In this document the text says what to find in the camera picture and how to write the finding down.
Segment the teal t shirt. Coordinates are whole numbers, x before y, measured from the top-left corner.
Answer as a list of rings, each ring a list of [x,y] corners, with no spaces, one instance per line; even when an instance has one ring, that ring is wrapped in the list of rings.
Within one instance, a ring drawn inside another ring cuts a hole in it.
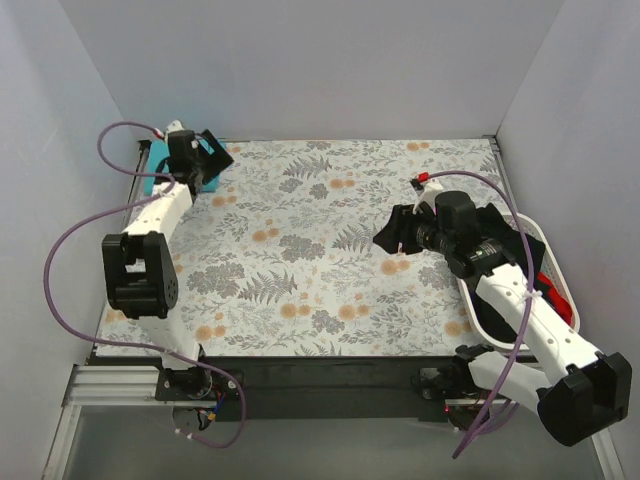
[[[158,167],[169,155],[168,146],[161,140],[156,140],[151,143],[150,152],[147,159],[147,171],[156,172]],[[219,178],[215,178],[203,189],[204,193],[214,193],[219,184]],[[152,177],[145,177],[143,180],[143,192],[146,196],[152,195],[154,186],[154,179]]]

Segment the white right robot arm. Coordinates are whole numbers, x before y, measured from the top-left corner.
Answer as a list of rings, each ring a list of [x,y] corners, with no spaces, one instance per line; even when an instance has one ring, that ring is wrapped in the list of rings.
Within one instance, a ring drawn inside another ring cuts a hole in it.
[[[560,444],[573,446],[628,415],[632,367],[583,339],[528,280],[524,243],[493,206],[476,207],[461,191],[438,194],[432,204],[396,205],[374,244],[389,254],[424,250],[442,255],[451,273],[487,303],[539,363],[510,364],[490,346],[459,347],[450,385],[464,397],[496,388],[536,413]]]

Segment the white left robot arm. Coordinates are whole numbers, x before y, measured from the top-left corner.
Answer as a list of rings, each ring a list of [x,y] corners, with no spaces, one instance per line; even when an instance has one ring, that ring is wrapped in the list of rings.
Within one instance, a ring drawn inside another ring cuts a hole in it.
[[[161,138],[167,155],[149,202],[121,233],[102,241],[107,299],[112,309],[142,328],[158,349],[164,369],[182,370],[180,390],[200,400],[211,392],[213,377],[193,365],[202,356],[201,346],[177,318],[179,282],[169,241],[205,185],[233,159],[210,131],[197,133],[178,120]]]

